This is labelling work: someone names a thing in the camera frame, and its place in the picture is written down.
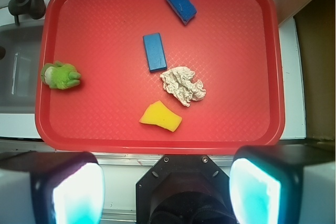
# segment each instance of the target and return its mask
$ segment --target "yellow sponge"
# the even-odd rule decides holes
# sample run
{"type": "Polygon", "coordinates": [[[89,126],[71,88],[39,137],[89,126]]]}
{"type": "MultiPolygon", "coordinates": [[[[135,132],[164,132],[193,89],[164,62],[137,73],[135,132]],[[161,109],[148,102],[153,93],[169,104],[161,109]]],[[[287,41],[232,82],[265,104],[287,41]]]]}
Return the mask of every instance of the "yellow sponge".
{"type": "Polygon", "coordinates": [[[182,117],[170,111],[161,101],[149,105],[140,123],[153,124],[174,132],[180,125],[182,117]]]}

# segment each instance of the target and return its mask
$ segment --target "screw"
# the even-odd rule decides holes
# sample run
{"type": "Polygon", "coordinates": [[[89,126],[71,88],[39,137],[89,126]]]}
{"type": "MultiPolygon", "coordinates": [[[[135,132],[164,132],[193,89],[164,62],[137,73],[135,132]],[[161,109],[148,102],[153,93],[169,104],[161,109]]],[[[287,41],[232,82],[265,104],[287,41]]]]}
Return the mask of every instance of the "screw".
{"type": "Polygon", "coordinates": [[[208,163],[208,158],[207,157],[202,157],[202,162],[203,163],[208,163]]]}

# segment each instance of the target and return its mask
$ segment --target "tray rim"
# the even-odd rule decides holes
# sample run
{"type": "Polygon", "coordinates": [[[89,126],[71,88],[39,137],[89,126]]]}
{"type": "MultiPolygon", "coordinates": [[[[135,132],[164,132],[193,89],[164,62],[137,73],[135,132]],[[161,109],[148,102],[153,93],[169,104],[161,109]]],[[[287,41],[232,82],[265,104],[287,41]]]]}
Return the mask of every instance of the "tray rim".
{"type": "MultiPolygon", "coordinates": [[[[281,134],[285,127],[285,104],[284,104],[284,89],[283,89],[283,81],[282,81],[282,67],[281,67],[281,57],[280,57],[280,43],[279,43],[279,34],[278,34],[278,22],[276,17],[276,9],[273,0],[263,0],[266,3],[266,6],[269,8],[267,11],[269,11],[269,23],[271,23],[271,28],[267,31],[265,30],[265,39],[267,37],[266,32],[268,32],[268,35],[272,35],[271,39],[273,41],[274,46],[274,54],[275,54],[275,69],[276,69],[276,78],[271,78],[269,76],[269,79],[271,79],[273,82],[277,83],[277,112],[278,112],[278,118],[277,121],[279,124],[277,124],[276,130],[274,130],[274,133],[271,134],[271,138],[268,142],[264,143],[265,145],[275,144],[278,142],[278,140],[281,137],[281,134]]],[[[41,51],[40,51],[40,62],[39,62],[39,72],[42,69],[43,65],[46,63],[45,59],[45,52],[47,50],[47,42],[52,40],[51,35],[48,34],[46,31],[49,30],[49,27],[52,25],[52,17],[55,16],[54,9],[62,5],[63,0],[50,0],[47,11],[46,11],[46,17],[45,17],[45,24],[44,24],[44,32],[43,32],[43,38],[41,43],[41,51]]],[[[129,143],[129,145],[125,146],[123,144],[120,145],[96,145],[93,144],[94,140],[83,140],[83,143],[85,141],[89,141],[90,143],[88,145],[81,145],[78,146],[76,144],[67,143],[64,144],[64,142],[57,142],[53,140],[51,137],[48,136],[49,133],[52,130],[50,125],[45,125],[43,121],[41,120],[41,114],[43,113],[43,101],[42,101],[42,95],[43,95],[43,85],[42,82],[38,80],[37,83],[37,91],[36,91],[36,106],[35,106],[35,123],[38,130],[38,133],[42,137],[42,139],[49,144],[50,146],[58,149],[58,150],[67,150],[67,151],[90,151],[90,152],[117,152],[117,153],[141,153],[141,154],[222,154],[222,155],[228,155],[228,154],[234,154],[235,151],[243,146],[243,145],[260,145],[260,142],[251,141],[251,142],[207,142],[208,146],[204,147],[185,147],[186,145],[190,145],[190,141],[179,141],[174,142],[174,146],[153,146],[151,145],[155,141],[129,141],[129,140],[119,140],[124,143],[129,143]],[[216,146],[210,146],[210,143],[214,143],[219,145],[220,143],[225,143],[225,147],[216,147],[216,146]]]]}

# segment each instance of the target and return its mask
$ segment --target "glowing light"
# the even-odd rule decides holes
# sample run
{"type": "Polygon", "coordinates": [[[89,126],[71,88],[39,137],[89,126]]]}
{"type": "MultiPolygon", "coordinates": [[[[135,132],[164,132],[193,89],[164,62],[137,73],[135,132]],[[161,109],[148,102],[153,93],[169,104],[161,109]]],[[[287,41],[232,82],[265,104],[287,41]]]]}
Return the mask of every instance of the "glowing light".
{"type": "Polygon", "coordinates": [[[70,175],[52,192],[57,224],[99,223],[104,204],[101,167],[88,163],[70,175]]]}
{"type": "Polygon", "coordinates": [[[281,183],[245,158],[230,170],[230,197],[241,224],[278,223],[281,183]]]}

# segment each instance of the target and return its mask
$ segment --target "frog toy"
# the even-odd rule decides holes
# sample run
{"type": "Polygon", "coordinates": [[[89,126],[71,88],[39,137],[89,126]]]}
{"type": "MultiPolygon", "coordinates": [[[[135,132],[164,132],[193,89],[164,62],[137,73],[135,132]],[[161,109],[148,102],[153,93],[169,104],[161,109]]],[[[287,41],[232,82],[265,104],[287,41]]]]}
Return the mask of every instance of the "frog toy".
{"type": "Polygon", "coordinates": [[[45,64],[40,76],[51,89],[69,89],[80,84],[81,74],[73,65],[55,61],[55,64],[45,64]]]}

